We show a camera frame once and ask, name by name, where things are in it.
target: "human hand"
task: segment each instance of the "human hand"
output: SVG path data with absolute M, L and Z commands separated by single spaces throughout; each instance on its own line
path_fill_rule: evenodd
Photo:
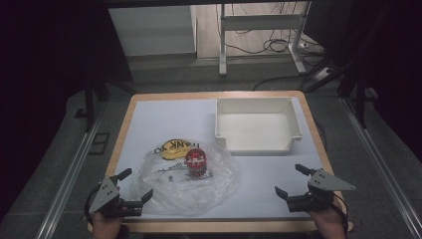
M 93 236 L 97 239 L 115 239 L 122 221 L 122 217 L 104 217 L 100 212 L 95 213 Z
M 341 208 L 337 198 L 334 198 L 334 206 Z M 310 211 L 308 214 L 313 219 L 317 230 L 324 239 L 345 239 L 342 218 L 331 207 L 325 211 Z

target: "wooden border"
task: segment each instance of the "wooden border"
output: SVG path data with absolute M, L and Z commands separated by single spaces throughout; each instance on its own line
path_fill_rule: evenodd
M 298 91 L 287 92 L 206 92 L 206 93 L 171 93 L 171 94 L 141 94 L 135 95 L 130 100 L 120 133 L 114 146 L 106 175 L 114 175 L 122 146 L 133 116 L 137 102 L 142 101 L 172 101 L 172 100 L 207 100 L 220 98 L 298 98 L 304 112 L 307 124 L 311 131 L 316 150 L 325 171 L 332 173 L 332 168 L 323 148 L 322 141 L 317 131 L 317 126 L 311 114 L 305 95 Z M 316 230 L 312 221 L 287 221 L 287 220 L 237 220 L 237 221 L 153 221 L 153 220 L 126 220 L 132 232 L 143 233 L 230 233 L 230 232 L 305 232 Z

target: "white tray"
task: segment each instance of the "white tray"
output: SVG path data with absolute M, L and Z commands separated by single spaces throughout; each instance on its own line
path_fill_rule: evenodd
M 302 139 L 292 98 L 218 99 L 217 141 L 234 155 L 278 154 Z

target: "white cabinet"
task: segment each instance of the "white cabinet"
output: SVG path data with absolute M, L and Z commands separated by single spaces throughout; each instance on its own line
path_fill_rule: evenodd
M 126 56 L 196 52 L 195 6 L 109 9 Z

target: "plastic bag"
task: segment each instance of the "plastic bag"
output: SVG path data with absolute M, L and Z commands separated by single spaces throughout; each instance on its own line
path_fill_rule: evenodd
M 194 216 L 221 204 L 238 187 L 238 167 L 216 142 L 172 139 L 153 149 L 131 184 L 135 198 L 153 188 L 143 213 Z

